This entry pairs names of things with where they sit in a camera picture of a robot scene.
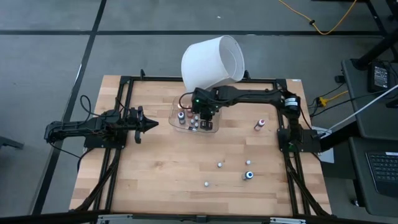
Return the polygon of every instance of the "clear plastic container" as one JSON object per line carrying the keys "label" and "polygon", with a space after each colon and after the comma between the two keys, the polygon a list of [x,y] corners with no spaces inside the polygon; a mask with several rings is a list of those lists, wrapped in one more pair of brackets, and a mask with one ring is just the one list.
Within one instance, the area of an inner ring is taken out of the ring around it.
{"label": "clear plastic container", "polygon": [[[181,104],[184,108],[190,108],[191,107],[191,97],[192,94],[185,95],[181,99]],[[218,131],[219,127],[219,121],[220,121],[220,114],[221,110],[217,112],[215,115],[213,115],[213,119],[211,122],[213,123],[213,128],[211,130],[205,130],[201,128],[200,122],[202,121],[200,119],[200,114],[192,114],[192,116],[189,115],[190,110],[189,109],[183,109],[179,107],[179,101],[180,101],[180,96],[174,98],[173,104],[170,110],[170,116],[169,116],[169,123],[175,127],[177,131],[182,131],[185,133],[216,133]],[[178,120],[178,113],[179,112],[184,112],[185,115],[185,124],[180,124],[180,121]],[[199,117],[198,121],[195,121],[193,124],[191,124],[191,119],[195,120],[195,116]]]}

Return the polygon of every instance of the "wooden tabletop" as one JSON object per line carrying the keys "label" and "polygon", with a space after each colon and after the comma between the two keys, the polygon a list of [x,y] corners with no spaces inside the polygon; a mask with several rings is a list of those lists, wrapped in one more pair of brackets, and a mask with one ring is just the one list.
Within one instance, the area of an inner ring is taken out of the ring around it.
{"label": "wooden tabletop", "polygon": [[[113,109],[119,79],[120,76],[104,76],[95,113]],[[233,86],[272,89],[271,84],[263,83]],[[307,104],[300,80],[287,80],[287,86],[302,98],[303,105]],[[141,134],[141,144],[134,142],[134,131],[129,132],[121,153],[111,211],[292,215],[284,159],[277,143],[276,109],[272,105],[237,104],[221,110],[217,133],[182,133],[169,124],[168,117],[173,99],[184,92],[182,82],[134,82],[131,107],[143,106],[144,114],[159,125]],[[306,106],[303,112],[310,121]],[[264,119],[266,125],[255,131],[253,127],[259,119]],[[302,117],[300,123],[307,127]],[[307,188],[323,209],[330,212],[319,161],[309,153],[300,155]],[[97,184],[103,156],[104,149],[94,149],[82,160],[70,208],[79,206]],[[223,163],[222,168],[217,167],[218,162]],[[242,174],[248,170],[254,173],[253,179],[242,180]],[[107,192],[106,185],[100,208],[104,208]],[[296,195],[302,212],[297,186]]]}

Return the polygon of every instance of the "table leg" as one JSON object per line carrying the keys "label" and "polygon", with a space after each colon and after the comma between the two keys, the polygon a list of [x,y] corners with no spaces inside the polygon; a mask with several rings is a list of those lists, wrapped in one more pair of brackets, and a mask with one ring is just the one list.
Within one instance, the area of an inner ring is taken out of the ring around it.
{"label": "table leg", "polygon": [[22,149],[24,147],[24,144],[8,138],[0,137],[0,147],[1,146],[11,146],[16,149]]}

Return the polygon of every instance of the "electronic device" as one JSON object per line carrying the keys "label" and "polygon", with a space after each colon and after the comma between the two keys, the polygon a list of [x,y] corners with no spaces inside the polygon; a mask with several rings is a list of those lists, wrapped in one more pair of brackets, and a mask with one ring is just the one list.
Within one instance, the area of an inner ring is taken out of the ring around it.
{"label": "electronic device", "polygon": [[368,92],[390,89],[390,75],[383,62],[372,62],[368,68]]}
{"label": "electronic device", "polygon": [[398,197],[398,152],[367,152],[369,167],[376,191]]}

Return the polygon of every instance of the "yellow cable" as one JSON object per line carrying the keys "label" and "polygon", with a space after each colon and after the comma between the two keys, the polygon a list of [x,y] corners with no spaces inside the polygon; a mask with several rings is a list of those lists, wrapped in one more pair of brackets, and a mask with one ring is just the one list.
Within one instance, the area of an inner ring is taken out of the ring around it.
{"label": "yellow cable", "polygon": [[346,93],[348,93],[348,90],[346,90],[346,91],[344,91],[344,92],[342,92],[342,93],[337,94],[336,96],[334,96],[334,97],[328,99],[328,101],[331,101],[331,100],[334,100],[334,99],[336,99],[336,98],[338,98],[338,97],[341,97],[342,95],[344,95],[344,94],[346,94]]}
{"label": "yellow cable", "polygon": [[[282,0],[278,0],[278,1],[279,1],[280,3],[282,3],[282,4],[284,4],[286,7],[288,7],[291,11],[294,11],[294,12],[297,13],[298,15],[300,15],[300,16],[302,16],[302,17],[308,19],[308,21],[310,21],[310,22],[312,21],[312,19],[310,19],[308,16],[306,16],[306,15],[300,13],[300,12],[297,12],[296,10],[294,10],[293,8],[291,8],[288,4],[284,3]],[[346,18],[346,16],[349,14],[349,12],[351,12],[351,10],[353,9],[353,7],[354,7],[356,1],[357,1],[357,0],[354,0],[354,2],[352,3],[352,5],[351,5],[351,6],[349,7],[349,9],[347,10],[346,14],[340,19],[340,21],[338,21],[338,23],[334,26],[334,28],[332,28],[329,32],[322,33],[322,32],[318,29],[317,25],[315,25],[315,23],[313,23],[312,26],[314,26],[314,28],[315,28],[315,29],[318,31],[318,33],[321,34],[321,35],[328,35],[328,34],[330,34],[331,32],[333,32],[333,31],[341,24],[341,22],[343,22],[343,20]]]}

